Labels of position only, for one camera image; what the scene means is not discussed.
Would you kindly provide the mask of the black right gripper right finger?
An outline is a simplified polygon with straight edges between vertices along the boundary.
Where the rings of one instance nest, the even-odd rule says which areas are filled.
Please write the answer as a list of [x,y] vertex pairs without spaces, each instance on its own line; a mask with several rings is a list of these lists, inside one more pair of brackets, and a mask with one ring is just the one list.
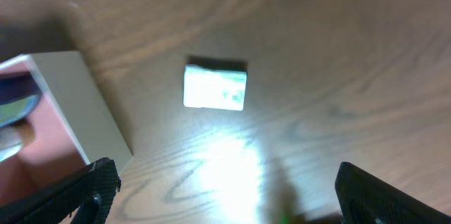
[[335,179],[344,223],[450,224],[450,217],[378,179],[342,162]]

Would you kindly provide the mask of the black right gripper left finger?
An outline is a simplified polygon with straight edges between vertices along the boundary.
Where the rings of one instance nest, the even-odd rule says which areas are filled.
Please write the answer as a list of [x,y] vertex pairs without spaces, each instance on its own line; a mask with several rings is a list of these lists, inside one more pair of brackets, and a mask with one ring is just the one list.
[[1,222],[104,224],[121,179],[114,160],[101,158],[40,191],[1,207]]

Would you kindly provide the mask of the purple soap pump bottle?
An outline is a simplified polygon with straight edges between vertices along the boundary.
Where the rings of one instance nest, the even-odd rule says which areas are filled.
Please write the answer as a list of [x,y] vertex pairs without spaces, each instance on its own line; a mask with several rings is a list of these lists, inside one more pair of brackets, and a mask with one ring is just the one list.
[[1,161],[17,154],[34,139],[27,117],[41,97],[42,91],[30,73],[1,75]]

